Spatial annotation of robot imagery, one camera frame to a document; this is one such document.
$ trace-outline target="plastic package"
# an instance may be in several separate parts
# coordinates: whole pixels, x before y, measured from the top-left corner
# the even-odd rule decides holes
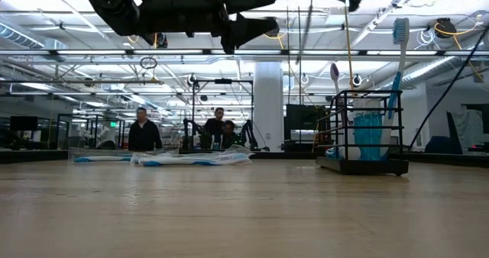
[[[175,155],[170,153],[152,156],[149,154],[135,153],[131,163],[142,166],[167,166],[167,165],[200,165],[223,166],[243,163],[251,163],[249,156],[253,154],[244,147],[233,145],[222,153],[197,153],[189,155]]]
[[[178,149],[148,151],[145,154],[159,155],[162,153],[178,154]],[[72,147],[68,153],[68,159],[73,163],[92,162],[131,162],[134,153],[123,150],[89,150]]]

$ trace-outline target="man in black jacket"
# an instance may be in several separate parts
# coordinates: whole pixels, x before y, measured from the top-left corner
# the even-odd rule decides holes
[[[146,109],[138,108],[138,119],[131,126],[129,131],[129,150],[130,151],[152,151],[162,147],[160,132],[156,124],[146,118]]]

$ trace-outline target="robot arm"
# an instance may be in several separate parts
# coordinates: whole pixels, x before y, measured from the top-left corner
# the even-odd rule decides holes
[[[224,51],[233,54],[242,44],[274,29],[271,19],[244,18],[247,11],[275,3],[275,0],[89,0],[94,10],[121,36],[138,35],[150,45],[154,35],[166,32],[210,32],[221,37]],[[236,21],[228,15],[237,14]]]

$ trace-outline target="ceiling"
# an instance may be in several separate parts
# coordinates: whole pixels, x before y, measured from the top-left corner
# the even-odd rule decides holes
[[[392,6],[393,2],[402,1],[399,8]],[[304,38],[304,27],[307,22],[307,10],[310,0],[277,0],[274,5],[255,9],[243,13],[246,17],[265,18],[273,15],[280,25],[279,37],[270,39],[267,36],[256,39],[243,45],[242,50],[297,50]],[[344,50],[346,49],[347,34],[342,30],[345,23],[343,3],[336,0],[313,0],[312,20],[305,49],[307,50]],[[349,13],[349,38],[352,49],[356,50],[399,50],[399,46],[392,41],[392,24],[396,18],[409,18],[410,20],[410,42],[408,50],[457,50],[452,38],[439,39],[434,37],[432,30],[424,32],[426,27],[433,26],[437,18],[450,18],[461,34],[459,39],[463,48],[468,49],[471,41],[483,28],[483,24],[489,22],[489,0],[364,0],[356,12]],[[69,49],[91,50],[91,49],[150,49],[143,40],[136,37],[120,37],[93,11],[88,0],[2,0],[0,2],[0,23],[8,23],[9,26],[28,35],[32,39],[45,41],[47,38],[58,40]],[[188,38],[185,34],[167,34],[168,49],[215,49],[220,50],[219,38],[213,38],[210,34],[196,34],[194,38]],[[5,38],[0,38],[0,49],[20,50],[25,49]],[[198,79],[244,79],[252,80],[254,76],[254,63],[252,56],[235,57],[213,57],[208,60],[206,56],[186,57],[192,64],[179,62],[180,56],[159,56],[158,67],[149,71],[141,71],[137,63],[140,58],[134,57],[130,60],[122,56],[70,56],[63,63],[42,63],[29,56],[10,56],[19,66],[27,66],[31,72],[22,75],[37,77],[39,79],[52,79],[54,76],[63,74],[66,80],[94,79],[106,80],[131,80],[140,79],[135,77],[135,72],[145,74],[144,79],[149,80],[153,76],[162,82],[158,84],[130,84],[125,86],[127,92],[161,92],[162,95],[142,96],[146,102],[153,105],[173,109],[189,109],[190,96],[176,96],[177,92],[188,92],[187,79],[193,74]],[[309,93],[334,93],[334,85],[329,78],[330,60],[303,60],[300,65],[295,64],[295,58],[283,57],[268,58],[267,60],[279,60],[282,63],[284,75],[288,70],[303,74],[303,90]],[[92,59],[110,60],[110,64],[89,64]],[[85,60],[88,63],[75,64],[77,60]],[[411,66],[417,61],[408,62]],[[336,64],[342,77],[339,81],[340,88],[349,85],[349,65],[345,57],[339,58]],[[373,80],[377,83],[392,76],[397,70],[397,61],[386,58],[385,60],[362,60],[355,59],[351,63],[354,74],[363,79]],[[299,81],[291,89],[294,94],[299,93]],[[84,85],[61,85],[73,91],[80,92],[107,92],[110,87],[106,85],[95,85],[85,87]],[[227,96],[209,96],[207,102],[201,102],[202,109],[211,111],[213,105],[246,105],[251,102],[248,96],[241,95],[237,99],[233,91],[245,93],[244,89],[229,85],[211,85],[205,88],[209,92],[227,92]],[[288,91],[284,93],[284,100],[288,102]],[[115,103],[125,101],[120,97],[114,98]],[[291,102],[298,103],[298,96],[293,96]],[[310,96],[305,99],[306,104],[324,104],[324,95]]]

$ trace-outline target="man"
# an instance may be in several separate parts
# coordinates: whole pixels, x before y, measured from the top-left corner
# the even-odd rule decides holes
[[[211,149],[212,145],[212,136],[214,136],[214,140],[216,142],[221,142],[221,135],[224,130],[224,121],[222,121],[222,117],[224,117],[224,108],[216,108],[214,111],[214,118],[210,118],[207,120],[206,124],[204,124],[204,129],[202,135],[200,135],[200,146],[203,149]]]
[[[244,146],[240,135],[235,133],[235,123],[225,121],[224,134],[222,135],[222,149],[228,149],[233,144]]]
[[[207,133],[211,135],[222,134],[222,129],[224,128],[224,121],[222,121],[222,117],[224,117],[224,108],[216,108],[214,111],[215,118],[210,118],[207,120],[206,124],[204,124],[204,129]]]
[[[146,118],[146,109],[138,108],[137,117],[129,131],[129,150],[152,151],[155,144],[157,149],[162,148],[158,127]]]

